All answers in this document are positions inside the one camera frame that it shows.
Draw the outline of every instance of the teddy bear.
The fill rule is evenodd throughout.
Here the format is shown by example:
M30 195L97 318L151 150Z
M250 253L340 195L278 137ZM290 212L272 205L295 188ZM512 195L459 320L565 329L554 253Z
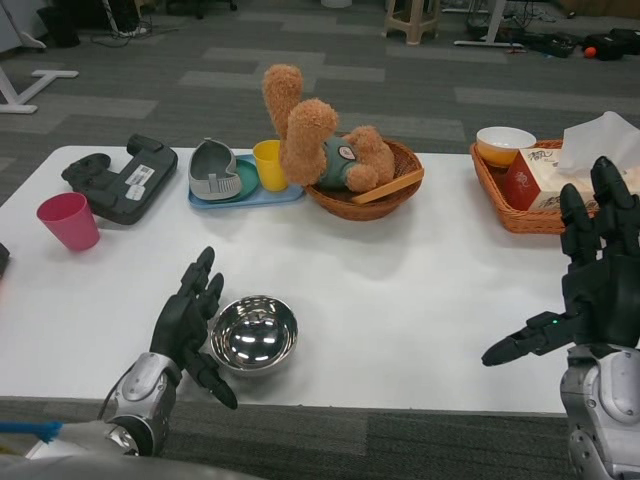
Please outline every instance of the teddy bear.
M262 92L280 137L280 165L289 183L368 192L393 180L394 155L371 126L336 136L338 114L317 98L301 101L300 69L273 65Z

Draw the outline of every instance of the gray carpet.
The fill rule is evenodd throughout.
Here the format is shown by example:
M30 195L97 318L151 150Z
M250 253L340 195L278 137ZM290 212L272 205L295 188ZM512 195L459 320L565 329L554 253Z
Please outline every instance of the gray carpet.
M475 132L503 124L538 138L613 109L640 125L640 58L616 62L580 55L456 48L465 15L445 14L436 40L407 47L404 34L380 35L382 0L355 0L329 10L318 0L240 0L237 12L210 4L204 20L152 17L156 33L124 48L82 36L71 49L20 52L2 61L18 90L34 69L75 69L34 99L32 116L0 116L0 204L56 148L123 145L133 132L173 146L195 146L204 136L249 147L273 137L259 90L273 62L295 62L306 93L334 105L342 130L373 123L416 151L467 151ZM610 18L535 21L533 31L573 33L640 28Z
M640 58L562 60L529 52L455 48L464 15L445 15L419 47L380 35L382 1L329 11L313 0L211 5L202 21L154 15L177 27L124 48L92 44L20 52L2 61L18 90L35 69L77 69L34 99L32 116L0 116L0 204L56 148L123 145L134 132L172 146L204 136L249 147L273 137L259 91L273 62L294 62L306 93L334 105L341 129L373 123L416 151L464 153L496 124L538 138L612 109L640 125ZM578 18L534 22L538 31L638 28ZM93 404L0 402L0 420L81 421ZM166 455L270 479L567 479L565 421L339 409L179 404Z
M96 403L2 401L0 421L92 420ZM272 480L568 480L565 420L179 403L165 457Z

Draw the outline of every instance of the barcode label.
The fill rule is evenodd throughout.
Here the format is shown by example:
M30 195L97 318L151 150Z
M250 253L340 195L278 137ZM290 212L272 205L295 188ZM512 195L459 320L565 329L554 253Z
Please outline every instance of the barcode label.
M155 170L153 168L147 167L146 165L138 165L138 168L127 178L125 183L127 185L140 185L142 187L154 173Z
M129 200L139 201L144 195L144 187L141 185L131 185L125 197Z

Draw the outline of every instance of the stainless steel bowl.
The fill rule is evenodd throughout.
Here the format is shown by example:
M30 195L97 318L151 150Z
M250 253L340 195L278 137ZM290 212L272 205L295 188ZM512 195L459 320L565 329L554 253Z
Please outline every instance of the stainless steel bowl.
M241 376L258 376L272 372L291 356L298 322L276 298L245 297L216 315L210 339L220 364Z

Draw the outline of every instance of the wicker basket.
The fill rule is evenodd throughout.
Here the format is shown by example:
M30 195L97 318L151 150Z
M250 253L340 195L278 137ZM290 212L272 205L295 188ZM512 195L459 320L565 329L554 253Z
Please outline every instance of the wicker basket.
M536 143L539 148L560 148L562 140L543 140ZM564 231L560 210L524 212L511 208L502 195L502 183L506 170L489 167L480 157L476 144L471 145L473 165L480 184L489 194L489 198L507 230L513 233L551 233L559 235Z
M394 178L422 168L418 157L407 147L392 140L385 140L385 143L389 145L396 158ZM364 222L377 220L390 214L416 193L421 184L422 181L416 182L391 195L363 205L351 203L351 197L354 195L352 192L320 190L315 186L305 187L304 189L328 212L347 220Z

